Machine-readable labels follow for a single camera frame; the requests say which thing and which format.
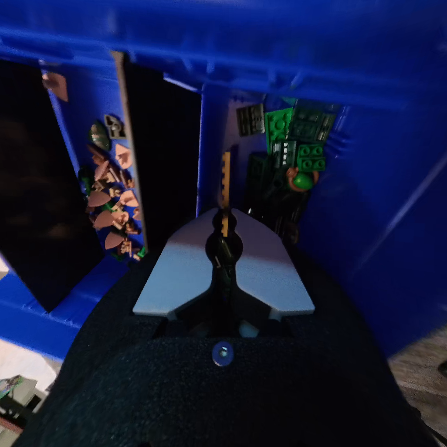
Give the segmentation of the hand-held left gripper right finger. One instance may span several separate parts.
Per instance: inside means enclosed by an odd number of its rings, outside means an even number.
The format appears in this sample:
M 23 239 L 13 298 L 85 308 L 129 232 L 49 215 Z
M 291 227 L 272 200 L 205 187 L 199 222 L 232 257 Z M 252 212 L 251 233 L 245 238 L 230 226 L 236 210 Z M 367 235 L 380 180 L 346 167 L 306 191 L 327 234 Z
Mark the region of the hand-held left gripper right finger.
M 238 209 L 232 215 L 243 245 L 236 262 L 238 288 L 266 305 L 270 319 L 313 314 L 315 305 L 280 237 Z

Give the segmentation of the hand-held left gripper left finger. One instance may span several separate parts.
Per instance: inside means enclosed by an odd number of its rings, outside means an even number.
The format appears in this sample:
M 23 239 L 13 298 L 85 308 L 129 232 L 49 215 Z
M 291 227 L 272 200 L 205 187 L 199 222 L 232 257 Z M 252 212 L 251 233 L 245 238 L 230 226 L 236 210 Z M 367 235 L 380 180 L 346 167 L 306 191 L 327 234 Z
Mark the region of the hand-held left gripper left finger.
M 167 240 L 133 313 L 140 316 L 176 318 L 176 311 L 202 295 L 211 286 L 213 264 L 206 242 L 215 228 L 212 208 L 188 222 Z

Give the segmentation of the pile of tan brick pieces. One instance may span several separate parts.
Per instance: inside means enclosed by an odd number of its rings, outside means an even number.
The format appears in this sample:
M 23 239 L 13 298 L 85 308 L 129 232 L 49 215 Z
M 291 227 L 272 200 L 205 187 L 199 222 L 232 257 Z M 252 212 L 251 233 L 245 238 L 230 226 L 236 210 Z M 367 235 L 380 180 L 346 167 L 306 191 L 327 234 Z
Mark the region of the pile of tan brick pieces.
M 124 121 L 115 114 L 95 119 L 77 178 L 86 214 L 104 251 L 127 264 L 137 263 L 147 254 L 135 173 Z

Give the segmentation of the tan long brick plate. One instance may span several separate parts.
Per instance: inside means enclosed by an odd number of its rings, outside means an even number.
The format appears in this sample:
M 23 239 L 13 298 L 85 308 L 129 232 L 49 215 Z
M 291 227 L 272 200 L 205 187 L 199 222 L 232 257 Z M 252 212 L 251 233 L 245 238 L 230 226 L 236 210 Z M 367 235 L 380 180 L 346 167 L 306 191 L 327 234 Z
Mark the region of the tan long brick plate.
M 222 155 L 221 169 L 221 209 L 222 224 L 221 233 L 223 237 L 228 236 L 228 217 L 230 213 L 230 172 L 231 172 L 231 152 L 226 151 Z

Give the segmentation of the blue plastic bin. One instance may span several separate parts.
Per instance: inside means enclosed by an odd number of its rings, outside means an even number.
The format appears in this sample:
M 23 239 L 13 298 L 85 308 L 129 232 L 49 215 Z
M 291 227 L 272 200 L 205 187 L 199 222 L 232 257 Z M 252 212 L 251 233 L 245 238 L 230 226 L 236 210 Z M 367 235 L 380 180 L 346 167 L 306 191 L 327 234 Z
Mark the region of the blue plastic bin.
M 1 1 L 1 55 L 105 68 L 111 50 L 202 90 L 197 209 L 230 94 L 339 106 L 300 245 L 386 355 L 446 323 L 446 1 Z

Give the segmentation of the black bin divider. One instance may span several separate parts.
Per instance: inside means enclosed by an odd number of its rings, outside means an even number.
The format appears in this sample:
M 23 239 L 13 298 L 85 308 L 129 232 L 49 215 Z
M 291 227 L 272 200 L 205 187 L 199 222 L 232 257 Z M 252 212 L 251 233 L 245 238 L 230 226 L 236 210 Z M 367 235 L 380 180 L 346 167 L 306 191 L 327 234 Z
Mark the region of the black bin divider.
M 38 68 L 0 64 L 0 249 L 47 312 L 104 258 Z
M 162 249 L 196 215 L 202 97 L 112 51 L 144 244 Z

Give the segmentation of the pile of green bricks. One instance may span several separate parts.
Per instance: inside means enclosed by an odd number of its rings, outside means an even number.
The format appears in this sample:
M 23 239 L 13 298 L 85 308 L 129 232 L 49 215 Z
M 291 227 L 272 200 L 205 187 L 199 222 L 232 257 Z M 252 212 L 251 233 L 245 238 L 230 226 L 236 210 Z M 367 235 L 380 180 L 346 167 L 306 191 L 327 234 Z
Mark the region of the pile of green bricks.
M 240 136 L 265 136 L 265 149 L 248 157 L 243 211 L 283 242 L 297 244 L 311 190 L 327 167 L 325 146 L 341 105 L 291 98 L 288 107 L 266 111 L 266 103 L 237 109 Z

